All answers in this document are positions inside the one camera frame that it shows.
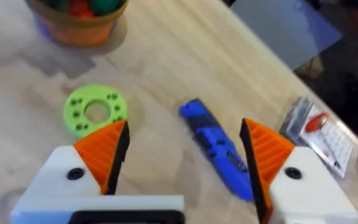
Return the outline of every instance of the dark floor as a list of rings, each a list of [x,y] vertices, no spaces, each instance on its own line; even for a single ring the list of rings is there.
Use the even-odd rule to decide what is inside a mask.
[[[345,116],[343,110],[349,100],[347,83],[358,80],[358,27],[341,6],[325,5],[319,11],[343,33],[343,38],[297,68],[295,73],[339,116]],[[353,124],[348,126],[358,134],[358,128]]]

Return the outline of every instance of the green ball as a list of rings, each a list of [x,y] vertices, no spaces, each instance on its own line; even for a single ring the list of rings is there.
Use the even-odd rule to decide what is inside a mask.
[[[96,15],[103,16],[114,12],[120,6],[121,0],[90,0],[89,4]]]

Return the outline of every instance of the black dot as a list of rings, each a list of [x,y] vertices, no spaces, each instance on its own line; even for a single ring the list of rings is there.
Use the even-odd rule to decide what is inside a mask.
[[[78,180],[83,177],[85,174],[85,170],[82,168],[74,168],[67,173],[67,179],[69,180]]]
[[[210,158],[215,158],[216,157],[216,153],[215,152],[211,152],[211,153],[209,153],[209,156],[210,156]]]
[[[75,112],[73,113],[73,117],[77,118],[77,117],[79,117],[79,116],[80,116],[80,112],[75,111]]]
[[[292,179],[299,180],[302,178],[302,173],[295,167],[288,167],[285,169],[285,174]]]

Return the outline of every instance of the red clip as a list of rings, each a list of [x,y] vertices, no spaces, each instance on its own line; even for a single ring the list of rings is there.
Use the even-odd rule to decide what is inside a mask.
[[[321,113],[309,121],[309,123],[305,127],[305,131],[307,133],[311,133],[317,130],[321,130],[324,124],[327,123],[327,120],[328,120],[328,114]]]

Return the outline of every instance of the wood grain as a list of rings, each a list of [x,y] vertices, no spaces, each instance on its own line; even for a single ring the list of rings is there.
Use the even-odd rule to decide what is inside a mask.
[[[218,0],[131,0],[111,41],[97,49],[49,41],[23,1],[0,0],[0,224],[9,223],[10,209],[53,149],[75,142],[62,106],[90,83],[113,86],[129,106],[131,145],[117,192],[183,194],[188,223],[257,218],[191,140],[181,104],[201,98],[242,156],[243,117],[277,130],[296,97],[324,106]],[[351,137],[355,161],[358,140]],[[354,162],[340,184],[358,208]]]

